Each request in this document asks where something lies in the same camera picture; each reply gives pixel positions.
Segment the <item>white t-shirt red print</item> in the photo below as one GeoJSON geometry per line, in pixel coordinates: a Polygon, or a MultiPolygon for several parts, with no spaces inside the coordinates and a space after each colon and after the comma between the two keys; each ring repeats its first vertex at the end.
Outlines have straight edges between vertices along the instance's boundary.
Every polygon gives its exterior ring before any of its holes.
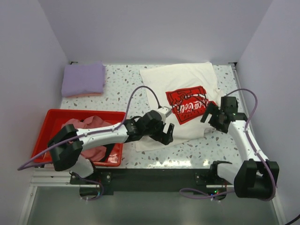
{"type": "Polygon", "coordinates": [[[172,147],[192,139],[203,137],[213,130],[201,118],[209,103],[220,105],[222,90],[213,65],[206,63],[186,63],[141,69],[143,84],[150,109],[157,104],[171,108],[172,113],[166,123],[174,124],[172,147]]]}

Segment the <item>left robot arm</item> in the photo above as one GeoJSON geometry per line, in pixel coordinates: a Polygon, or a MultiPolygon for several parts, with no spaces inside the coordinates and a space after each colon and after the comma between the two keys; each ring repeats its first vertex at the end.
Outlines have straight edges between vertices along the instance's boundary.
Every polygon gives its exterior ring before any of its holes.
{"type": "Polygon", "coordinates": [[[151,110],[137,120],[126,119],[108,127],[76,129],[68,124],[48,143],[54,169],[58,172],[70,170],[85,183],[92,184],[97,179],[97,172],[92,161],[81,155],[83,151],[135,142],[144,136],[168,145],[173,141],[174,124],[169,124],[167,132],[164,132],[164,127],[171,113],[171,109],[165,106],[151,110]]]}

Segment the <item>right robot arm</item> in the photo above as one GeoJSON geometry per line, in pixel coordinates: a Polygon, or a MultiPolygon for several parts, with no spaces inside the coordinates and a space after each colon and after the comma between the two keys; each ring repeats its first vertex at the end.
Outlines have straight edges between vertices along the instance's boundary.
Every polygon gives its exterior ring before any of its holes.
{"type": "Polygon", "coordinates": [[[276,192],[279,165],[270,161],[259,147],[246,114],[238,111],[237,99],[224,96],[221,106],[209,103],[201,118],[202,123],[206,121],[233,138],[242,160],[238,167],[229,162],[215,162],[209,172],[210,181],[214,184],[228,181],[239,198],[271,200],[276,192]]]}

